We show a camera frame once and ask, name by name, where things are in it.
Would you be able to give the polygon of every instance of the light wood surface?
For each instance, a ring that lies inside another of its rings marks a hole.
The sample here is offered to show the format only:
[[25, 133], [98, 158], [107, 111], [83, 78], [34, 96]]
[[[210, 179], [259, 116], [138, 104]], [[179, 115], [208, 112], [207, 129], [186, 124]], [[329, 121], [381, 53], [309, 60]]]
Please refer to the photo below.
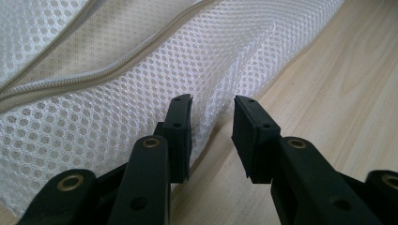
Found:
[[[256, 99], [283, 136], [312, 142], [337, 170], [361, 181], [398, 171], [398, 2], [347, 0], [314, 43]], [[246, 179], [220, 122], [172, 199], [172, 224], [279, 224], [269, 186]], [[16, 218], [0, 207], [0, 224]]]

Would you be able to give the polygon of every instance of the white mesh fabric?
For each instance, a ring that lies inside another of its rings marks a hole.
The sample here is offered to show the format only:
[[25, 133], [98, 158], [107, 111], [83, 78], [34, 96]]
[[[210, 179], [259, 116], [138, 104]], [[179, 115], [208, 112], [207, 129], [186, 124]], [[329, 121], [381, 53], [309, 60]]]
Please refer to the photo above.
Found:
[[199, 156], [236, 94], [252, 96], [310, 43], [342, 1], [217, 1], [122, 76], [0, 114], [1, 202], [21, 215], [54, 175], [104, 174], [153, 132], [171, 98], [191, 93]]
[[18, 81], [75, 75], [103, 68], [140, 46], [193, 0], [112, 0]]
[[88, 0], [0, 0], [0, 90], [52, 43]]

